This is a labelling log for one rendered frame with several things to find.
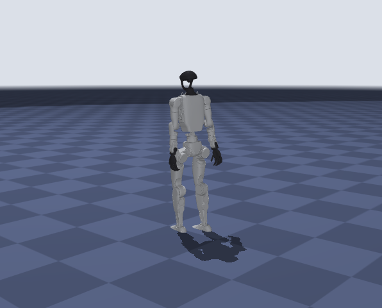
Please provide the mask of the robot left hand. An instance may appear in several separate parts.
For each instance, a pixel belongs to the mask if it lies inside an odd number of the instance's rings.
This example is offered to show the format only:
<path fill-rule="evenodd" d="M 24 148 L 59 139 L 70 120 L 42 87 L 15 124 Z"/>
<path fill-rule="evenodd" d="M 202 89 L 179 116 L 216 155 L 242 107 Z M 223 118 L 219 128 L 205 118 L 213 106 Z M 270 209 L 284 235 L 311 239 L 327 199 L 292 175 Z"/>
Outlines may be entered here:
<path fill-rule="evenodd" d="M 176 152 L 177 152 L 177 148 L 174 148 L 174 153 L 171 153 L 170 152 L 170 158 L 169 158 L 169 164 L 170 164 L 170 168 L 172 169 L 172 170 L 174 170 L 174 171 L 178 171 L 178 170 L 180 170 L 180 169 L 178 169 L 177 168 L 177 165 L 176 165 L 176 158 L 175 158 L 175 154 L 176 154 Z"/>

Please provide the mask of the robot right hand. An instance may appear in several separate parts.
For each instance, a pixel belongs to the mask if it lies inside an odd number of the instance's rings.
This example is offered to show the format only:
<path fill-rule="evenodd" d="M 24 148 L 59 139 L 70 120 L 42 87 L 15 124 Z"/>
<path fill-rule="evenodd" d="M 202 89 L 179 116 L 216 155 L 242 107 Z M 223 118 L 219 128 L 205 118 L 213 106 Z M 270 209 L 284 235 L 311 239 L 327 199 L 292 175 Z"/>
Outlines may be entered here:
<path fill-rule="evenodd" d="M 213 160 L 213 158 L 215 158 L 215 163 L 214 163 L 214 165 L 215 166 L 217 166 L 217 165 L 219 165 L 219 164 L 221 164 L 222 163 L 222 157 L 221 157 L 221 154 L 220 154 L 220 151 L 218 150 L 218 144 L 217 144 L 217 142 L 215 142 L 215 148 L 212 148 L 212 150 L 213 150 L 213 155 L 212 155 L 212 159 L 211 159 L 211 161 Z M 217 164 L 216 164 L 217 163 Z M 213 166 L 214 166 L 213 165 Z"/>

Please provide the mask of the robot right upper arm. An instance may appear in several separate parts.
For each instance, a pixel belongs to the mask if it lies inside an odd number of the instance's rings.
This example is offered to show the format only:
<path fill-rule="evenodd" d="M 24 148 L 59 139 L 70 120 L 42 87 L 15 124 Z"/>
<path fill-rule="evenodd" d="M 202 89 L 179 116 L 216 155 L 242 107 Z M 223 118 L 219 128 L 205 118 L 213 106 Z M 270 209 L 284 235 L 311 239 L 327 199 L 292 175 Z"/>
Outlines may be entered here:
<path fill-rule="evenodd" d="M 212 111 L 211 111 L 211 99 L 208 96 L 203 96 L 204 98 L 204 126 L 205 127 L 210 127 L 213 126 L 213 121 L 212 121 Z"/>

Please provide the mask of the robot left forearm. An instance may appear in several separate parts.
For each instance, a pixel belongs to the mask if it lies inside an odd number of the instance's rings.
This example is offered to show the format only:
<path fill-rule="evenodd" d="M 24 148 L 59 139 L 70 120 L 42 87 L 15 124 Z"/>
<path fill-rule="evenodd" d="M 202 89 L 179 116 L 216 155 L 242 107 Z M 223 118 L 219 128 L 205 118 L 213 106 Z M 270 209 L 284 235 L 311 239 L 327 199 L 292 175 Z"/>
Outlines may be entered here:
<path fill-rule="evenodd" d="M 169 123 L 169 135 L 170 135 L 170 142 L 169 142 L 169 145 L 170 145 L 170 148 L 169 148 L 169 151 L 171 153 L 174 152 L 174 148 L 177 148 L 177 138 L 178 138 L 178 132 L 175 132 L 174 129 L 173 129 L 173 124 L 172 123 Z"/>

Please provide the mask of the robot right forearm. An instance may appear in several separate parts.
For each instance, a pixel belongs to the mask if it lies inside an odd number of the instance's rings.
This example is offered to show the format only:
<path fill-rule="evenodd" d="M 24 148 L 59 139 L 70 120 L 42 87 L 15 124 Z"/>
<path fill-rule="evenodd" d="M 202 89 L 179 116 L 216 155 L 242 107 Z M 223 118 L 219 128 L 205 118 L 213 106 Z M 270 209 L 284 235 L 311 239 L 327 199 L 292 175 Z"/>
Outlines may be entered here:
<path fill-rule="evenodd" d="M 208 132 L 208 141 L 210 143 L 211 148 L 215 148 L 215 142 L 217 142 L 217 141 L 216 141 L 216 137 L 215 137 L 215 127 L 214 127 L 214 124 L 213 124 L 212 127 L 208 127 L 206 129 L 206 131 Z"/>

